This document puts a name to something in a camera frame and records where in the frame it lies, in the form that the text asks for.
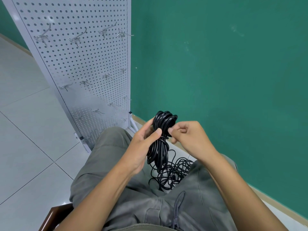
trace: person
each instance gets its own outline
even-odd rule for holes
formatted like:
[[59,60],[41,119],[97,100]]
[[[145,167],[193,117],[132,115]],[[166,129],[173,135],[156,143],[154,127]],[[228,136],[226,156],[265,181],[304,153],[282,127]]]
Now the person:
[[152,122],[133,138],[119,127],[101,133],[71,185],[74,210],[57,231],[287,230],[197,121],[168,129],[172,143],[197,159],[187,176],[169,193],[150,188],[145,159],[162,132]]

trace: floor tile grout line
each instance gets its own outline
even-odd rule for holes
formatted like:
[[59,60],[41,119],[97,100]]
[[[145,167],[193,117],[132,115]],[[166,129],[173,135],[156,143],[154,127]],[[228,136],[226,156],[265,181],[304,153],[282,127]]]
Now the floor tile grout line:
[[[54,162],[60,169],[62,169],[56,162]],[[63,172],[65,172],[63,169],[62,169]],[[70,178],[72,178],[67,172],[65,172]],[[74,179],[72,179],[74,180]]]
[[[78,143],[76,143],[70,150],[72,150]],[[70,150],[65,152],[62,156],[64,156],[66,153],[68,153]],[[60,159],[62,156],[60,156],[58,159]],[[54,162],[56,162],[58,159],[56,159]]]
[[[17,129],[19,129],[19,128],[17,127],[17,125],[15,125],[7,116],[5,116],[5,117],[6,117]],[[33,142],[24,132],[21,131],[21,129],[19,129],[19,130],[20,130],[20,132],[23,133],[31,142]],[[33,142],[33,144],[34,144],[35,146],[37,146],[45,155],[47,155],[38,145],[35,144],[35,142]]]
[[[32,178],[30,181],[28,181],[25,185],[27,185],[29,182],[31,182],[33,179],[35,179],[38,175],[36,175],[34,178]],[[14,194],[16,194],[19,190],[21,190],[25,185],[23,185],[21,188],[19,188],[15,193],[13,193],[10,197],[8,197],[5,201],[7,201],[9,198],[11,198]]]
[[25,97],[23,97],[23,98],[21,98],[21,99],[19,99],[19,100],[13,101],[12,103],[3,105],[3,106],[1,106],[0,108],[3,108],[3,107],[5,107],[5,106],[7,106],[7,105],[10,105],[10,104],[13,104],[13,103],[15,103],[15,102],[17,102],[17,101],[23,100],[23,99],[25,99],[25,98],[27,98],[27,97],[29,97],[29,96],[32,96],[32,95],[34,95],[34,94],[36,94],[36,93],[38,93],[38,92],[40,92],[40,91],[37,91],[37,92],[35,92],[35,93],[33,93],[33,94],[30,94],[30,95],[27,95],[27,96],[25,96]]

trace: teal wall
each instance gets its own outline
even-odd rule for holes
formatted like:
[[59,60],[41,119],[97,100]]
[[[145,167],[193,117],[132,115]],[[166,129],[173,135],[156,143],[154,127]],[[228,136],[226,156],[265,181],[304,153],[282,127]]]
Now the teal wall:
[[308,0],[132,0],[131,111],[198,120],[308,218]]
[[6,10],[2,0],[0,0],[0,33],[28,49],[13,19],[11,18],[9,12]]

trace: hand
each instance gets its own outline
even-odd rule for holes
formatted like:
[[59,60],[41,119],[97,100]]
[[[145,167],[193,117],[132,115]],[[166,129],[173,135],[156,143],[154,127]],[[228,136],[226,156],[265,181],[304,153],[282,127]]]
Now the hand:
[[152,143],[161,136],[161,129],[153,132],[153,119],[149,120],[137,131],[119,163],[123,163],[132,175],[139,173],[145,162],[146,155]]
[[171,142],[179,141],[184,149],[198,160],[204,158],[209,152],[216,152],[202,126],[197,121],[178,122],[168,129]]

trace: forearm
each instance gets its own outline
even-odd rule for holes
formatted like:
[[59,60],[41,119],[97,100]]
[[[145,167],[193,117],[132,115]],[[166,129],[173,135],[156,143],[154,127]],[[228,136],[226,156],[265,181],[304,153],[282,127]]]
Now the forearm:
[[101,231],[131,174],[120,162],[58,226],[57,231]]
[[287,230],[221,154],[207,154],[201,162],[217,184],[239,231]]

